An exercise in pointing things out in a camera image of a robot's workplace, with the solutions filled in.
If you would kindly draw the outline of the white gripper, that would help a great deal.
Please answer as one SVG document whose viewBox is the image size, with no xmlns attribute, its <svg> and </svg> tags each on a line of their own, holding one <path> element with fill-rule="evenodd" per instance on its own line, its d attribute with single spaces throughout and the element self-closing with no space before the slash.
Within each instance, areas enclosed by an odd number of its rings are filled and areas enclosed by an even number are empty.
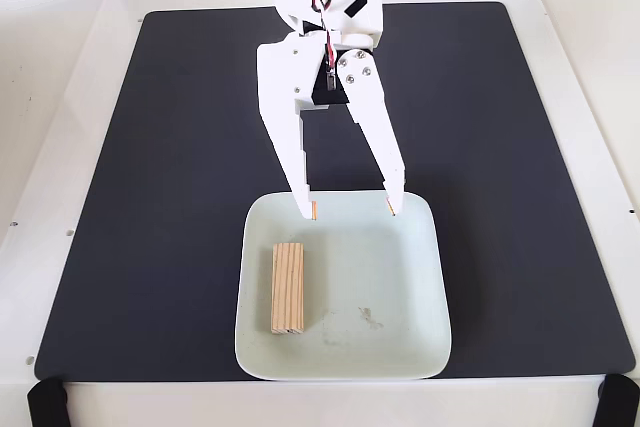
<svg viewBox="0 0 640 427">
<path fill-rule="evenodd" d="M 328 41 L 338 60 L 337 70 L 328 67 Z M 305 219 L 316 219 L 316 204 L 310 198 L 307 182 L 300 112 L 346 103 L 383 176 L 389 209 L 393 215 L 402 211 L 405 164 L 375 59 L 370 54 L 374 46 L 374 40 L 365 34 L 317 30 L 306 35 L 294 32 L 280 42 L 258 47 L 260 115 Z"/>
</svg>

